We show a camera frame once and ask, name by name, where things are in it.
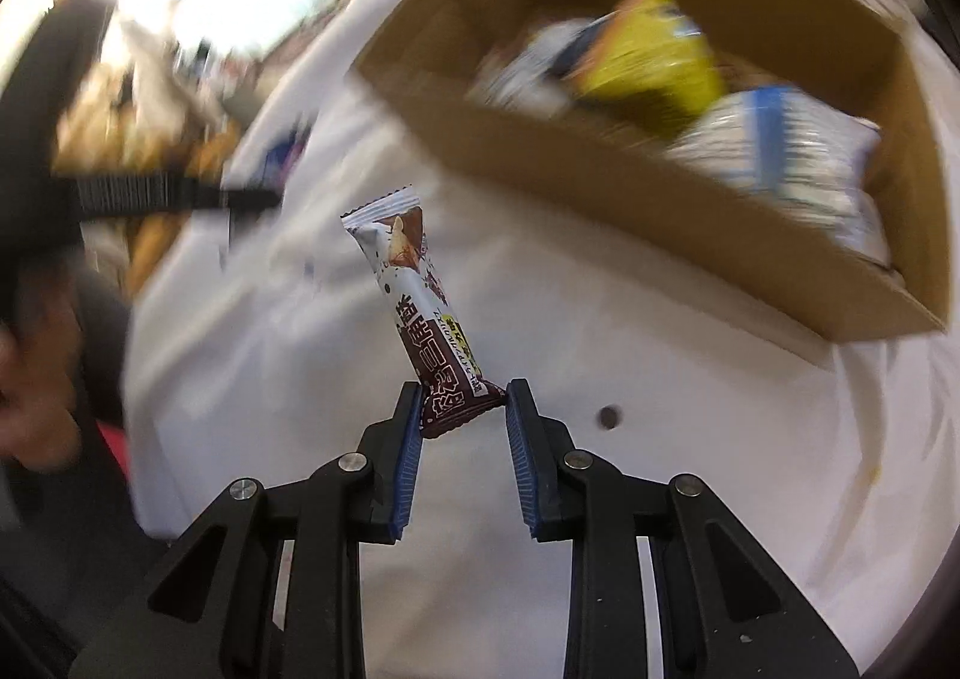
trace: cardboard box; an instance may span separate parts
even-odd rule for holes
[[[856,0],[677,0],[718,50],[880,124],[866,178],[905,281],[761,201],[645,152],[630,131],[482,107],[481,59],[544,16],[617,0],[403,0],[356,66],[453,170],[507,184],[689,259],[832,341],[942,329],[949,220],[939,152],[895,28]]]

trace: brown round spot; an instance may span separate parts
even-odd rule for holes
[[[597,412],[597,422],[600,423],[601,428],[607,430],[612,430],[623,422],[623,412],[620,410],[619,405],[605,405],[602,409]]]

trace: white cloth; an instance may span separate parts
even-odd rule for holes
[[[223,219],[196,216],[136,310],[126,399],[142,524],[181,531],[237,476],[309,476],[392,413],[413,371],[339,215],[414,184],[486,377],[528,378],[541,413],[627,474],[699,473],[867,668],[960,522],[957,329],[818,348],[642,242],[446,174],[347,73],[397,1],[353,0],[238,152],[243,177],[319,114],[277,220],[227,254]],[[960,211],[960,83],[919,30],[912,43]],[[607,404],[623,412],[613,430],[595,419]],[[560,676],[568,563],[568,546],[532,542],[520,519],[502,410],[426,442],[402,542],[362,554],[368,673]]]

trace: yellow snack bag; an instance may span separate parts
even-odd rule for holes
[[[725,93],[703,34],[673,0],[621,0],[568,81],[666,139]]]

